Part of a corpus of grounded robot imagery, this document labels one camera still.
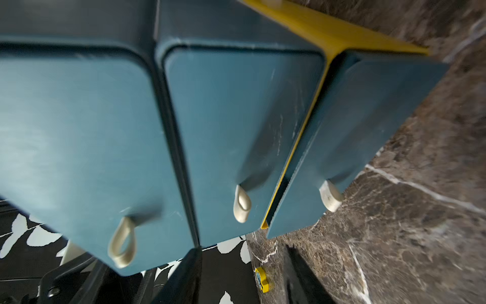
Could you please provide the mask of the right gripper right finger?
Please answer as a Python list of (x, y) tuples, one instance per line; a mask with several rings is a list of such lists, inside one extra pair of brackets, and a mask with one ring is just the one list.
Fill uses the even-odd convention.
[(286, 303), (335, 303), (295, 247), (286, 245), (283, 269)]

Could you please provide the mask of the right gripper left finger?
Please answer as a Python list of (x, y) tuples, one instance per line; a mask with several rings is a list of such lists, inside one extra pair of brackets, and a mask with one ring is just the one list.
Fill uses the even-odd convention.
[(202, 249), (191, 249), (152, 303), (198, 303), (202, 274)]

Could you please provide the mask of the teal top drawer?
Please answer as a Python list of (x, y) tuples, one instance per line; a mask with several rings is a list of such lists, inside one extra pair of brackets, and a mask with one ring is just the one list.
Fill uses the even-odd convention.
[(129, 51), (1, 48), (1, 196), (123, 276), (194, 246), (152, 74)]

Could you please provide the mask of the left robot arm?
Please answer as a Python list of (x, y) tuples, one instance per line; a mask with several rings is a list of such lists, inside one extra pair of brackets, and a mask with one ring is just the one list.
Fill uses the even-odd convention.
[(39, 294), (17, 300), (6, 293), (1, 303), (116, 303), (124, 301), (113, 272), (88, 253), (48, 272), (40, 280)]

